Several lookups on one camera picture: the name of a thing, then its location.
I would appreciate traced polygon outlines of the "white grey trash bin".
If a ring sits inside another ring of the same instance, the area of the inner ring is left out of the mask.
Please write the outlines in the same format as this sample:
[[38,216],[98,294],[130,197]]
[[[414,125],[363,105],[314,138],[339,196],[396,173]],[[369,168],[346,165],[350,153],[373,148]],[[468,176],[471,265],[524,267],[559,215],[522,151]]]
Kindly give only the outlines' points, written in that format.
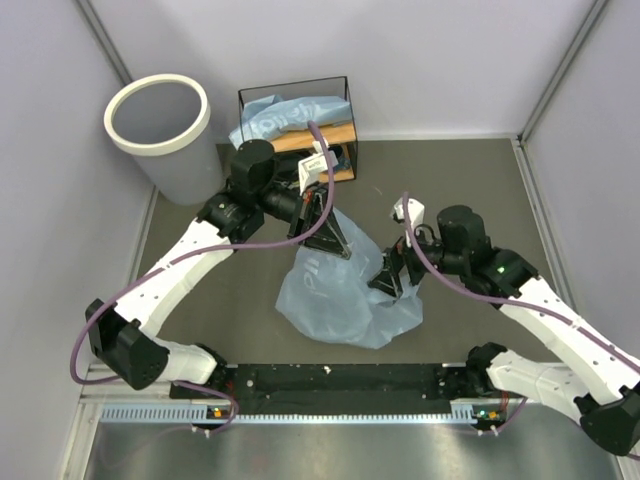
[[196,80],[169,73],[136,80],[109,101],[103,125],[169,201],[195,205],[222,188],[211,105]]

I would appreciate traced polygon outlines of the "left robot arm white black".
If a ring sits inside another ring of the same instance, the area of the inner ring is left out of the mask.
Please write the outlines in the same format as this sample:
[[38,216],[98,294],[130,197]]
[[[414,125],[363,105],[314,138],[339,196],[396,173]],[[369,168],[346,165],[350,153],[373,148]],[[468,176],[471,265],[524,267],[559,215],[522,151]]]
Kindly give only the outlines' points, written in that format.
[[279,160],[273,145],[249,140],[237,150],[223,190],[211,197],[169,251],[142,277],[108,301],[86,309],[92,353],[135,390],[157,381],[186,381],[205,396],[226,387],[223,359],[213,350],[161,340],[169,314],[215,267],[239,250],[253,250],[251,237],[273,217],[289,226],[274,248],[301,245],[347,259],[350,247],[333,213],[335,187],[323,173],[335,155],[324,140],[298,162],[298,184],[277,180]]

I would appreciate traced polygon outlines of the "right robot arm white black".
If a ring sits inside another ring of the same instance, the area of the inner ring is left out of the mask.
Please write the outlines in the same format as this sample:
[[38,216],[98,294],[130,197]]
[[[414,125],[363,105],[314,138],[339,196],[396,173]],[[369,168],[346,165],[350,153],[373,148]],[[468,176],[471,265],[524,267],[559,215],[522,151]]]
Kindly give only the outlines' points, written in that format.
[[515,393],[563,414],[600,448],[627,456],[639,445],[639,360],[617,347],[566,304],[523,256],[493,245],[482,217],[466,205],[441,210],[437,225],[425,207],[399,199],[391,217],[404,232],[383,253],[370,287],[398,299],[432,274],[446,286],[487,303],[536,337],[560,361],[545,367],[515,351],[487,343],[466,361],[476,394]]

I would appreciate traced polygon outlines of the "light blue trash bag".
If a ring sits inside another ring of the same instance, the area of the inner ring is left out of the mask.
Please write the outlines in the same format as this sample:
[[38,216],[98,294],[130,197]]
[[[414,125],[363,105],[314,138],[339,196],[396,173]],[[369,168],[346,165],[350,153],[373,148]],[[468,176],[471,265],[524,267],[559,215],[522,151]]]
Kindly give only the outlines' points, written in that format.
[[367,285],[383,266],[379,247],[356,223],[334,211],[351,257],[301,247],[285,276],[275,308],[300,333],[324,343],[379,349],[423,322],[419,288],[401,278],[402,296]]
[[248,140],[271,141],[303,131],[309,122],[317,126],[339,126],[353,120],[349,101],[338,96],[304,96],[285,100],[270,95],[251,101],[240,114],[239,125],[229,133],[235,148]]

